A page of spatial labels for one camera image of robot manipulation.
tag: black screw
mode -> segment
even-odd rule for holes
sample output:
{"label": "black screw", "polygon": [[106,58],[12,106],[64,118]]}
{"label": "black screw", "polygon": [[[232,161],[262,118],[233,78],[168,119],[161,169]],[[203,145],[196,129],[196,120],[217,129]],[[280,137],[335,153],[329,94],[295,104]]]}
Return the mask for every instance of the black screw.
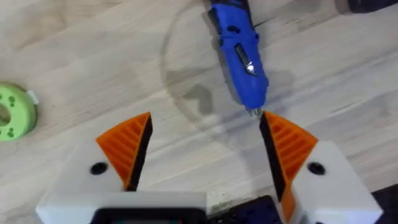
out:
{"label": "black screw", "polygon": [[309,171],[315,175],[325,175],[326,169],[319,162],[310,162],[307,166]]}
{"label": "black screw", "polygon": [[103,174],[108,169],[108,165],[105,162],[97,162],[91,166],[90,173],[93,175]]}

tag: wood grain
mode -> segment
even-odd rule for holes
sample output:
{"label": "wood grain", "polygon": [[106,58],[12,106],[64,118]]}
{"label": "wood grain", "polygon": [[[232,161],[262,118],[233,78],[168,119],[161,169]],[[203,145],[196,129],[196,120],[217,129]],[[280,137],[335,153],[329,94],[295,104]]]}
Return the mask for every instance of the wood grain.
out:
{"label": "wood grain", "polygon": [[[252,0],[266,109],[336,142],[370,190],[398,182],[397,6]],[[0,143],[0,222],[34,207],[74,146],[151,111],[140,190],[208,192],[211,210],[274,195],[258,121],[237,103],[202,0],[4,0],[0,82],[34,90],[39,122]]]}

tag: metal nozzle tip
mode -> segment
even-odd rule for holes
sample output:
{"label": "metal nozzle tip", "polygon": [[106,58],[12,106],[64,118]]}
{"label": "metal nozzle tip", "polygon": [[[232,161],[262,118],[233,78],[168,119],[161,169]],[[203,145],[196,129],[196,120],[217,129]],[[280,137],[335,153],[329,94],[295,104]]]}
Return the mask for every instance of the metal nozzle tip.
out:
{"label": "metal nozzle tip", "polygon": [[253,110],[254,115],[256,115],[258,118],[261,118],[262,116],[262,109],[261,108],[256,108]]}

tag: orange ribbed pad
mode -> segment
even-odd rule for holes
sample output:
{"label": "orange ribbed pad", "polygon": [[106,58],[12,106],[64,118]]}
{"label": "orange ribbed pad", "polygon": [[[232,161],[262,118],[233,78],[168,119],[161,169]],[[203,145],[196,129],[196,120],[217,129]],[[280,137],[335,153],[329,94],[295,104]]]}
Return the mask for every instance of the orange ribbed pad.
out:
{"label": "orange ribbed pad", "polygon": [[96,139],[127,189],[150,113],[131,118]]}
{"label": "orange ribbed pad", "polygon": [[292,181],[315,147],[318,139],[306,130],[280,116],[270,112],[264,112],[264,114],[267,118],[277,158],[285,180],[285,189],[281,204],[285,219],[289,221],[295,208],[295,201],[291,191]]}

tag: wooden table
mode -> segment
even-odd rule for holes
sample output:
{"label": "wooden table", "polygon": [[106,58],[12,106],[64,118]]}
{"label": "wooden table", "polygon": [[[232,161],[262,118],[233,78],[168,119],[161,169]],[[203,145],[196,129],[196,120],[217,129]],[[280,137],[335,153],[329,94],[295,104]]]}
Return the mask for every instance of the wooden table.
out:
{"label": "wooden table", "polygon": [[[370,190],[397,183],[398,6],[251,7],[266,109],[336,142]],[[0,143],[0,223],[40,223],[34,207],[74,146],[146,111],[154,133],[140,190],[206,191],[212,211],[275,194],[258,120],[236,102],[206,9],[202,0],[0,2],[0,82],[40,100],[34,131]]]}

